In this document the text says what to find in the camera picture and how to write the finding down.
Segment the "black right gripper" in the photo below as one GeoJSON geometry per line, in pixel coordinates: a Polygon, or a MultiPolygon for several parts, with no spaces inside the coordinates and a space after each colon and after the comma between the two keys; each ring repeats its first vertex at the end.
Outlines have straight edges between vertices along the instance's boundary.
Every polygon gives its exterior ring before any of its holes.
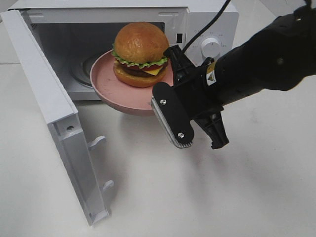
{"type": "Polygon", "coordinates": [[[220,149],[229,143],[221,111],[223,107],[208,91],[207,79],[211,77],[214,59],[207,57],[200,66],[182,53],[179,45],[169,47],[164,53],[172,67],[173,88],[190,121],[194,120],[211,138],[211,148],[220,149]]]}

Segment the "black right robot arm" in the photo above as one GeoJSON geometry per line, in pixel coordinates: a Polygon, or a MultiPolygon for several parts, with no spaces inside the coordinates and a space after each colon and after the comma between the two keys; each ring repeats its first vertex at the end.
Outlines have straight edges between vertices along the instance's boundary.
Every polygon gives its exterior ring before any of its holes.
{"type": "Polygon", "coordinates": [[[192,144],[194,120],[211,138],[212,148],[228,143],[221,111],[227,104],[263,89],[287,91],[316,73],[316,10],[306,1],[291,14],[277,17],[247,42],[198,67],[179,46],[165,51],[173,85],[154,95],[161,120],[178,148],[192,144]]]}

